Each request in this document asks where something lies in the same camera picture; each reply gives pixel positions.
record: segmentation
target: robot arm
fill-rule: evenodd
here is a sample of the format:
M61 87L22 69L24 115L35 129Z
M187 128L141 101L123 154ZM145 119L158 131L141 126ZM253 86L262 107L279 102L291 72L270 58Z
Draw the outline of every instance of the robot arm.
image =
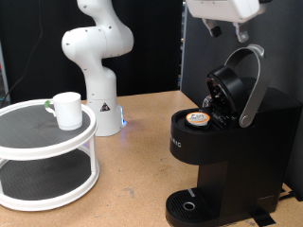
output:
M91 16L96 26L67 31L62 38L66 57L82 70L87 92L87 106L97 118L96 136L118 133L126 122L116 99L116 74L101 60L130 52L134 36L122 24L113 9L112 0L77 0L79 9Z
M272 0L187 0L193 17L202 18L213 37L220 36L216 20L232 22L240 43L249 39L247 22L266 10L264 3Z

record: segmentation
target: coffee pod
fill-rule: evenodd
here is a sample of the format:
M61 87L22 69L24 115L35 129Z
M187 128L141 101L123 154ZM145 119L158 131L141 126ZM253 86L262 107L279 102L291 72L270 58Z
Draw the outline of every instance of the coffee pod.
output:
M187 115L187 124L195 128L206 129L210 122L210 116L207 113L194 112Z

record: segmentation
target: coffee maker handle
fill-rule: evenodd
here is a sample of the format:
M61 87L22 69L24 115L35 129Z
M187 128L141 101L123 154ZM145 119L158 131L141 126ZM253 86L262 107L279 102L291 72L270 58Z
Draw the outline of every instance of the coffee maker handle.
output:
M247 47L240 48L232 53L225 63L226 66L235 70L240 61L251 54L256 56L258 62L257 80L240 117L240 126L242 128L247 128L252 124L258 111L258 107L271 82L272 72L270 62L266 59L264 52L265 51L261 46L249 44Z

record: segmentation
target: dark background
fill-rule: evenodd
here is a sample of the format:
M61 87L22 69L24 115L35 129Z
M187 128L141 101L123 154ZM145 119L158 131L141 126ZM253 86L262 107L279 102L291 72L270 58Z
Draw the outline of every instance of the dark background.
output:
M223 35L212 38L201 19L187 13L182 92L201 106L208 96L206 76L223 65L236 49L259 44L272 64L271 87L303 102L303 1L274 0L265 13L249 22L250 39L240 44L232 23L219 22ZM254 61L245 59L237 70L241 77L256 77ZM294 141L286 183L303 196L303 121Z
M117 94L129 96L176 90L178 87L182 0L113 0L122 23L134 34L133 51L103 60L117 77ZM62 52L63 34L94 26L77 0L41 0L43 38L25 78L11 93L12 103L50 98L73 91L86 99L80 68ZM40 35L39 0L1 0L0 38L11 87L24 73L29 54Z

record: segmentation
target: mug handle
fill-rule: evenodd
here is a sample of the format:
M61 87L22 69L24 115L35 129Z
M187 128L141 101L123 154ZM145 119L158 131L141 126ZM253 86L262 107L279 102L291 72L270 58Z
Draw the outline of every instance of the mug handle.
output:
M47 100L45 102L45 109L46 109L47 112L49 112L51 114L54 114L54 116L56 117L56 112L49 107L50 102L51 102L50 100Z

